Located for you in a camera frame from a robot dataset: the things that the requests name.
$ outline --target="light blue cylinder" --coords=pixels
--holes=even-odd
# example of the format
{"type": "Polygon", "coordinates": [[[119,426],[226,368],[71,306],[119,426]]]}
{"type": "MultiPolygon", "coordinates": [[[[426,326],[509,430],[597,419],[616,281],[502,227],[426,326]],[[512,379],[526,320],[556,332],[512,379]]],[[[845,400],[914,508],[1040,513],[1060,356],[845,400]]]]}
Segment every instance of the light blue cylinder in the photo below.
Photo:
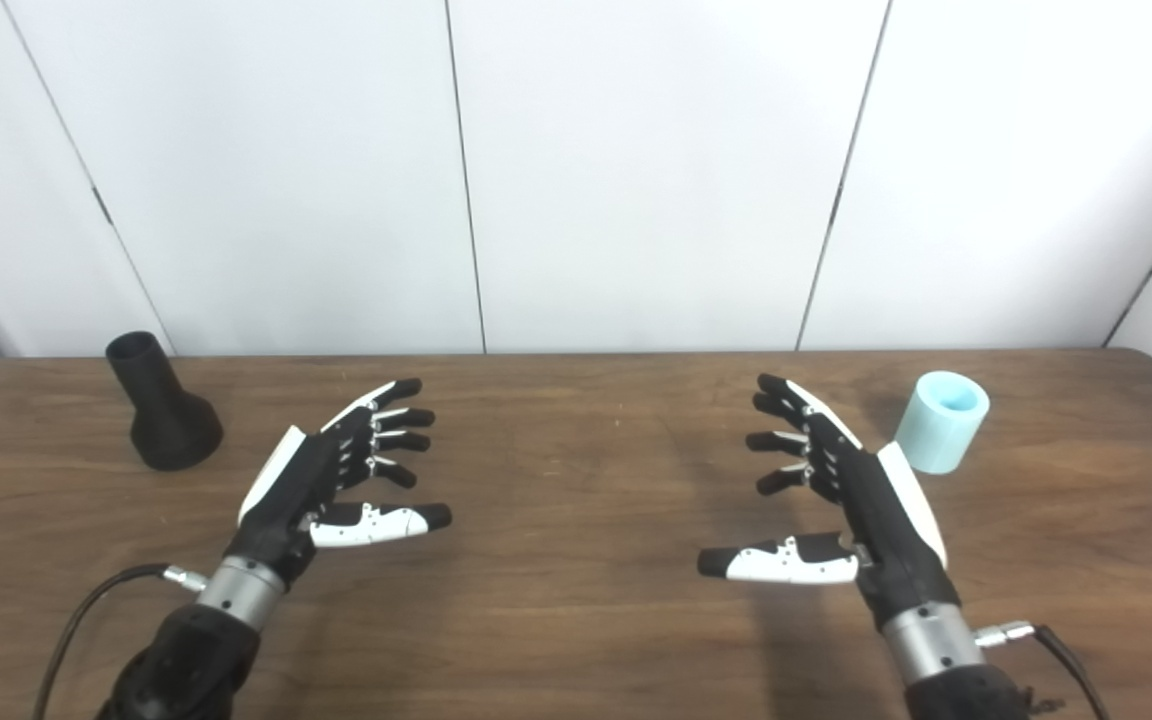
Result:
{"type": "Polygon", "coordinates": [[[896,442],[924,473],[952,473],[990,410],[990,396],[972,378],[937,370],[914,386],[896,442]]]}

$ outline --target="robotic hand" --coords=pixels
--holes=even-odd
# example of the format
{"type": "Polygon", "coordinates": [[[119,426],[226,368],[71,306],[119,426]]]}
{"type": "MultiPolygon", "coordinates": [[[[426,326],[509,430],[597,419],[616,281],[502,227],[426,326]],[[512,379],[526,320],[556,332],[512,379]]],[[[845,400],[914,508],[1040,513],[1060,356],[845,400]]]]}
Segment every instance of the robotic hand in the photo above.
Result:
{"type": "Polygon", "coordinates": [[[101,720],[223,720],[251,670],[260,631],[320,547],[351,547],[446,528],[445,505],[335,502],[372,477],[410,488],[416,475],[380,450],[429,448],[408,427],[429,427],[429,410],[381,410],[420,392],[387,382],[357,397],[316,434],[291,427],[274,448],[238,511],[238,531],[211,578],[177,568],[170,577],[200,591],[164,620],[150,647],[123,668],[101,720]]]}
{"type": "MultiPolygon", "coordinates": [[[[872,454],[797,384],[764,374],[758,386],[756,409],[788,420],[796,432],[753,433],[746,445],[799,457],[759,479],[758,492],[810,487],[842,506],[850,538],[803,535],[708,548],[698,559],[700,574],[795,584],[855,582],[904,680],[914,720],[1024,720],[1025,695],[988,665],[963,619],[963,602],[945,570],[937,516],[900,446],[872,454]]],[[[993,630],[1006,634],[1007,626],[993,630]]]]}

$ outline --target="black funnel-shaped object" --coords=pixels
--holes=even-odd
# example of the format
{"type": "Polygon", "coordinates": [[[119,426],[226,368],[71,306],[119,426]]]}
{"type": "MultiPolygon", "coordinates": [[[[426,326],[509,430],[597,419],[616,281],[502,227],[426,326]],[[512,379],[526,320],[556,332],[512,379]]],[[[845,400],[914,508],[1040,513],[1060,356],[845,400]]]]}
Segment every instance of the black funnel-shaped object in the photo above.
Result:
{"type": "Polygon", "coordinates": [[[114,338],[105,348],[109,367],[136,406],[132,445],[154,470],[184,470],[220,446],[223,431],[211,403],[188,393],[172,372],[154,333],[114,338]]]}

